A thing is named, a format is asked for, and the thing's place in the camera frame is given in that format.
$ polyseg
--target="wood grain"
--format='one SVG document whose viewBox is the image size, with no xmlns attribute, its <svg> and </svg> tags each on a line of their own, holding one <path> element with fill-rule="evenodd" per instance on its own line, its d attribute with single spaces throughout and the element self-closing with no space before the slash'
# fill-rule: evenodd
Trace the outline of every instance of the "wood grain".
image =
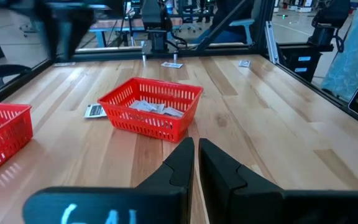
<svg viewBox="0 0 358 224">
<path fill-rule="evenodd" d="M 238 61 L 251 60 L 251 68 Z M 77 63 L 48 68 L 6 102 L 32 104 L 33 140 L 0 167 L 0 223 L 22 223 L 52 185 L 135 187 L 177 144 L 83 118 L 88 104 L 132 77 L 203 86 L 187 136 L 208 138 L 284 189 L 358 190 L 358 122 L 259 55 Z M 195 151 L 192 223 L 209 223 Z"/>
</svg>

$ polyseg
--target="office chair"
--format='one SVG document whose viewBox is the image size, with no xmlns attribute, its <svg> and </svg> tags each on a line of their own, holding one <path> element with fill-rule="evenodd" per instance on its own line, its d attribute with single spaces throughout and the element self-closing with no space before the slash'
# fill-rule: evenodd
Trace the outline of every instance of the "office chair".
<svg viewBox="0 0 358 224">
<path fill-rule="evenodd" d="M 230 26 L 244 26 L 246 29 L 247 45 L 252 45 L 254 43 L 251 37 L 250 26 L 255 22 L 256 18 L 258 18 L 261 4 L 262 0 L 255 0 L 250 19 L 240 19 L 230 23 Z"/>
<path fill-rule="evenodd" d="M 0 65 L 0 87 L 5 84 L 2 80 L 4 77 L 24 75 L 29 71 L 31 71 L 31 68 L 23 65 Z"/>
</svg>

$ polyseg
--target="red basket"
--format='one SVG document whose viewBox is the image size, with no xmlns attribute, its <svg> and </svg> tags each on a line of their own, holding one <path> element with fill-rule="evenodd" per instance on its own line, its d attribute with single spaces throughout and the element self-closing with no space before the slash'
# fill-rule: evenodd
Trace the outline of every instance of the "red basket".
<svg viewBox="0 0 358 224">
<path fill-rule="evenodd" d="M 0 166 L 32 137 L 29 105 L 0 103 Z"/>
<path fill-rule="evenodd" d="M 162 82 L 146 78 L 131 78 L 98 102 L 112 125 L 135 133 L 178 142 L 197 110 L 203 87 Z M 129 108 L 135 100 L 165 103 L 185 114 L 181 118 Z"/>
</svg>

